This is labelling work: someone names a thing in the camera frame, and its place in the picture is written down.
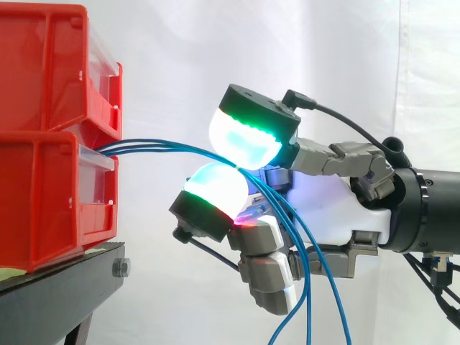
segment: white backdrop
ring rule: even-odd
[[[293,88],[378,139],[396,133],[417,167],[460,170],[458,1],[72,2],[87,6],[124,65],[124,138],[210,149],[209,121],[228,84],[273,98]],[[302,116],[303,136],[362,140],[324,115]],[[254,304],[233,271],[171,236],[176,220],[167,210],[205,162],[182,154],[121,158],[116,239],[126,242],[132,273],[94,313],[89,345],[266,344],[281,322]],[[238,260],[226,242],[209,244]],[[396,254],[359,258],[356,279],[338,285],[356,345],[459,343]],[[344,344],[326,278],[313,277],[312,294],[313,343]],[[304,341],[302,310],[278,344]]]

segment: screw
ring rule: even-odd
[[[115,259],[112,265],[112,275],[118,278],[126,278],[131,272],[131,260]]]

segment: blue cable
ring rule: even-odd
[[[104,149],[109,148],[109,147],[113,147],[113,146],[116,146],[116,145],[119,145],[119,144],[129,143],[129,142],[148,142],[148,143],[154,143],[154,144],[160,144],[160,145],[132,145],[132,146],[117,147],[117,148],[113,148],[113,149],[104,150]],[[145,148],[142,148],[142,149],[135,149],[134,148],[134,147],[139,147],[139,146],[145,147]],[[165,147],[165,149],[149,149],[148,147]],[[214,154],[212,152],[206,151],[204,149],[199,149],[197,147],[191,147],[189,145],[185,145],[185,144],[181,144],[181,143],[177,143],[177,142],[169,142],[169,141],[166,141],[166,140],[159,140],[159,139],[127,139],[127,140],[122,140],[122,141],[117,142],[117,143],[106,145],[104,147],[100,147],[98,150],[101,151],[101,153],[103,153],[105,155],[108,155],[108,156],[109,155],[124,155],[124,154],[127,154],[127,153],[137,153],[137,152],[194,152],[194,153],[198,153],[200,155],[204,155],[204,156],[210,157],[212,159],[218,160],[218,161],[220,161],[222,163],[225,163],[225,164],[228,164],[228,165],[230,165],[232,167],[235,167],[234,163],[232,163],[232,162],[228,161],[227,159],[225,159],[225,158],[223,158],[221,156],[218,156],[218,155],[216,155],[216,154]],[[273,189],[271,189],[270,186],[265,185],[262,181],[256,179],[254,176],[250,175],[249,173],[247,173],[247,172],[245,172],[243,170],[240,170],[240,172],[243,175],[245,175],[245,177],[248,180],[250,180],[255,186],[257,186],[259,188],[259,190],[261,191],[262,195],[264,195],[264,197],[270,202],[270,205],[274,208],[275,213],[277,214],[277,216],[279,216],[279,218],[281,219],[281,221],[282,221],[283,225],[285,226],[286,230],[288,231],[288,233],[293,238],[293,241],[294,241],[296,247],[299,249],[299,254],[300,254],[300,257],[301,257],[301,259],[303,261],[303,265],[305,267],[305,286],[304,286],[303,294],[300,297],[300,300],[299,300],[298,304],[293,308],[291,313],[286,317],[286,319],[277,328],[277,330],[275,331],[272,339],[270,339],[269,344],[273,344],[273,342],[275,341],[275,339],[276,339],[277,335],[279,334],[279,332],[281,332],[281,330],[285,326],[285,324],[287,324],[289,322],[289,320],[293,317],[295,312],[297,312],[297,310],[300,308],[300,306],[302,304],[301,302],[303,302],[305,300],[305,298],[307,298],[308,300],[311,299],[311,289],[310,289],[310,281],[309,280],[308,280],[308,286],[307,286],[307,274],[306,273],[308,271],[308,276],[309,276],[310,273],[309,273],[309,263],[308,263],[308,258],[307,258],[305,246],[303,245],[303,241],[302,241],[299,233],[297,232],[297,230],[293,226],[293,224],[290,221],[290,219],[287,217],[287,215],[284,212],[284,210],[281,208],[280,204],[277,202],[277,199],[278,199],[285,205],[285,207],[287,207],[289,209],[289,211],[294,215],[294,217],[297,219],[299,224],[303,227],[303,229],[306,232],[308,238],[310,239],[310,242],[312,243],[313,247],[317,251],[318,258],[320,259],[321,264],[323,265],[324,270],[326,271],[326,274],[328,276],[329,282],[331,283],[331,288],[333,290],[334,297],[336,299],[337,306],[338,306],[338,309],[339,309],[339,313],[341,315],[342,325],[344,327],[344,333],[345,333],[345,336],[346,336],[346,342],[347,342],[348,345],[351,345],[351,337],[350,337],[350,333],[349,333],[349,329],[348,329],[348,324],[347,324],[347,321],[346,321],[345,312],[344,312],[344,309],[343,309],[343,305],[341,303],[339,292],[338,292],[337,287],[336,287],[335,282],[334,282],[334,278],[332,277],[331,271],[329,269],[329,266],[327,264],[326,259],[323,256],[323,253],[321,252],[321,249],[319,248],[318,244],[316,243],[315,239],[313,238],[313,235],[310,233],[308,227],[305,225],[305,223],[303,222],[302,218],[297,214],[297,212],[295,212],[293,207],[281,195],[279,195],[277,192],[275,192]],[[310,303],[307,304],[307,314],[308,314],[307,329],[311,329],[311,304]],[[308,331],[307,332],[307,344],[310,344],[310,343],[311,343],[311,331]]]
[[[185,148],[185,149],[148,149],[149,145],[142,145],[145,148],[141,149],[134,149],[132,147],[136,147],[136,145],[131,145],[129,148],[128,147],[119,147],[116,149],[106,149],[102,150],[101,153],[109,156],[109,155],[125,155],[129,153],[141,153],[141,152],[194,152],[194,153],[199,153],[201,155],[205,155],[207,157],[217,159],[221,161],[222,163],[225,164],[230,164],[230,166],[235,167],[234,163],[229,162],[225,158],[218,156],[212,152],[207,152],[202,149],[198,148]],[[152,145],[153,147],[169,147],[169,145]],[[265,185],[262,181],[256,179],[254,176],[250,175],[246,171],[240,170],[243,175],[245,175],[246,178],[251,180],[251,182],[256,185],[262,192],[262,194],[265,196],[265,198],[270,202],[270,205],[273,207],[275,210],[275,213],[277,216],[281,219],[283,225],[287,229],[287,232],[291,236],[291,238],[294,241],[295,246],[299,250],[300,258],[302,259],[303,266],[305,268],[305,284],[304,284],[304,289],[303,293],[298,301],[298,303],[295,305],[295,307],[291,310],[291,312],[286,316],[286,318],[283,320],[283,322],[278,326],[276,331],[274,332],[272,338],[270,339],[269,345],[274,344],[276,338],[280,334],[281,330],[285,327],[285,325],[288,324],[290,319],[297,313],[297,311],[300,309],[302,306],[303,302],[307,298],[307,345],[311,344],[311,282],[310,282],[310,265],[308,261],[308,255],[305,249],[305,245],[303,244],[303,240],[300,237],[297,229],[294,227],[293,223],[290,221],[286,213],[283,211],[281,208],[281,205],[276,201],[276,199],[273,197],[273,194],[270,190],[266,189],[268,188],[267,185]]]
[[[247,172],[244,172],[243,175],[248,178],[251,183],[253,183],[265,196],[265,198],[270,202],[270,205],[274,208],[276,214],[282,219],[283,225],[287,229],[287,232],[293,239],[295,246],[299,249],[300,258],[302,259],[302,264],[305,270],[305,284],[307,284],[306,280],[308,279],[308,288],[304,288],[302,295],[299,299],[299,303],[293,308],[293,310],[286,316],[286,318],[282,321],[282,323],[278,326],[276,331],[273,333],[272,338],[269,341],[269,345],[275,343],[276,338],[280,334],[281,330],[288,324],[290,319],[295,315],[299,307],[301,307],[301,303],[307,299],[307,344],[311,344],[311,276],[310,276],[310,262],[308,261],[308,255],[306,253],[305,245],[303,244],[303,240],[300,237],[299,233],[293,226],[293,223],[290,221],[286,213],[281,209],[280,204],[276,201],[273,196],[274,190],[271,189],[268,185],[265,185],[262,181],[255,178],[255,176],[250,175]]]
[[[348,327],[348,322],[346,321],[346,316],[345,316],[345,310],[344,306],[342,305],[342,301],[340,299],[339,291],[337,290],[336,283],[334,282],[334,277],[332,275],[331,269],[329,268],[329,265],[327,264],[326,258],[323,255],[323,252],[321,251],[320,247],[318,246],[318,243],[316,242],[315,238],[313,237],[312,233],[310,232],[310,229],[306,226],[305,222],[302,220],[302,218],[298,215],[297,212],[295,212],[294,208],[288,203],[286,199],[284,199],[278,192],[275,192],[275,197],[280,200],[285,207],[294,215],[295,219],[299,222],[300,226],[302,226],[303,230],[307,234],[308,238],[310,239],[311,244],[315,248],[316,252],[318,253],[318,258],[321,261],[321,265],[326,271],[326,275],[329,279],[329,283],[331,285],[333,295],[336,299],[336,304],[337,308],[339,309],[340,317],[342,320],[342,326],[344,327],[344,333],[345,333],[345,338],[346,338],[346,343],[347,345],[351,345],[351,335]]]

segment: stacked plastic bin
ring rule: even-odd
[[[33,272],[116,236],[121,65],[78,5],[0,2],[0,267]]]

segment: green led light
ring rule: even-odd
[[[211,121],[209,138],[217,153],[248,170],[267,165],[282,146],[270,133],[244,125],[220,109]]]
[[[208,201],[232,219],[238,216],[248,196],[244,176],[222,163],[201,167],[185,183],[184,190]]]

